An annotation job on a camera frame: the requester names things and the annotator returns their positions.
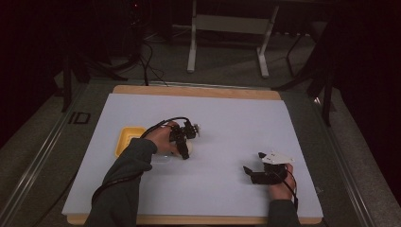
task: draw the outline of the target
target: dark background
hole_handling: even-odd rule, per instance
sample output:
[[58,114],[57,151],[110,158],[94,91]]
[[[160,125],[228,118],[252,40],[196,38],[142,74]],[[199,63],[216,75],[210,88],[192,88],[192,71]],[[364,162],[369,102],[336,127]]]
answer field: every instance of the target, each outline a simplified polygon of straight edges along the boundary
[[[150,24],[167,38],[171,35],[171,24],[190,25],[190,1],[153,0],[152,3],[154,14]],[[265,12],[263,8],[251,10],[235,4],[222,1],[217,6],[216,1],[205,0],[200,1],[199,11],[213,12],[219,7],[219,12],[235,16],[250,16],[250,13],[262,16]],[[58,35],[67,33],[71,44],[96,61],[108,62],[111,56],[129,56],[139,51],[136,43],[126,42],[126,48],[121,46],[124,39],[138,41],[141,37],[139,31],[130,29],[127,7],[125,1],[112,0],[96,1],[96,5],[92,1],[2,3],[0,147],[57,91],[53,78],[61,70],[66,51]],[[326,20],[333,15],[333,28],[326,32],[322,42],[336,63],[335,86],[340,89],[398,202],[401,201],[397,183],[401,148],[401,139],[397,137],[401,126],[399,11],[399,6],[390,1],[363,1],[356,7],[329,9],[285,3],[274,26],[275,31],[295,35],[305,30],[306,21]],[[136,13],[144,13],[140,14],[141,23],[148,22],[145,12]]]

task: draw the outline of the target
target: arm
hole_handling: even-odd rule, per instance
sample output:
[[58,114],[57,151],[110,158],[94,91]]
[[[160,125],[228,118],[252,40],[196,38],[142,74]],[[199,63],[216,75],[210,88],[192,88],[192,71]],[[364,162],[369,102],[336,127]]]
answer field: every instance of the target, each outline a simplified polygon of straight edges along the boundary
[[[169,133],[170,127],[163,127],[145,139],[131,139],[128,147],[107,172],[103,184],[151,170],[151,156],[157,151],[177,153],[177,148],[168,141]],[[140,181],[138,177],[102,191],[94,201],[85,226],[136,226]]]
[[[292,178],[293,167],[287,164],[288,174],[285,181],[294,190],[295,181]],[[292,193],[283,184],[269,185],[269,194],[271,198],[269,208],[268,227],[294,227],[301,226],[298,220],[297,211],[292,203]]]

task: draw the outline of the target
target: white board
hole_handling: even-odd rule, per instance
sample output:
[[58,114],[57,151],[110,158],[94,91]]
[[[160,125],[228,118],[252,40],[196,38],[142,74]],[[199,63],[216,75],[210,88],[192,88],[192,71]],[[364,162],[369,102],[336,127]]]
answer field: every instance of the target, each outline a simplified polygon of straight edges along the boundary
[[323,216],[283,101],[118,94],[108,97],[62,213],[89,214],[92,195],[115,161],[122,128],[148,128],[176,116],[200,124],[200,137],[191,140],[189,159],[152,161],[142,177],[138,214],[265,217],[268,188],[252,184],[243,166],[263,171],[257,153],[274,150],[295,160],[298,216]]

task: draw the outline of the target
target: hand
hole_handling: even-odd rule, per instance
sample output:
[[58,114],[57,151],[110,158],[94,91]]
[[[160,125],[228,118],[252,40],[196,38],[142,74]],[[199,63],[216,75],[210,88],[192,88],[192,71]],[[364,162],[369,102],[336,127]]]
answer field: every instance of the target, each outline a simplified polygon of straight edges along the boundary
[[174,154],[179,154],[177,146],[170,144],[169,141],[171,126],[174,125],[178,124],[174,121],[170,121],[166,126],[157,128],[145,136],[145,139],[152,141],[156,145],[158,153],[173,152]]
[[[285,181],[293,191],[295,189],[295,180],[292,177],[293,166],[291,164],[286,164],[286,168],[289,173],[287,174]],[[269,185],[269,194],[272,201],[292,199],[292,193],[284,183]]]

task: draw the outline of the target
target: gray sleeve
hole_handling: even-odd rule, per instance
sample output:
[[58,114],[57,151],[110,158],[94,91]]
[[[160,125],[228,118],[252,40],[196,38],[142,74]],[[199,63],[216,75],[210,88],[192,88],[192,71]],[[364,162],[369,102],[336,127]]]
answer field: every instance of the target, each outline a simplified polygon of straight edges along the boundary
[[[151,170],[156,145],[147,139],[132,139],[107,172],[103,184]],[[113,185],[97,197],[85,226],[136,226],[141,179]]]
[[301,226],[292,201],[271,201],[267,227],[294,227]]

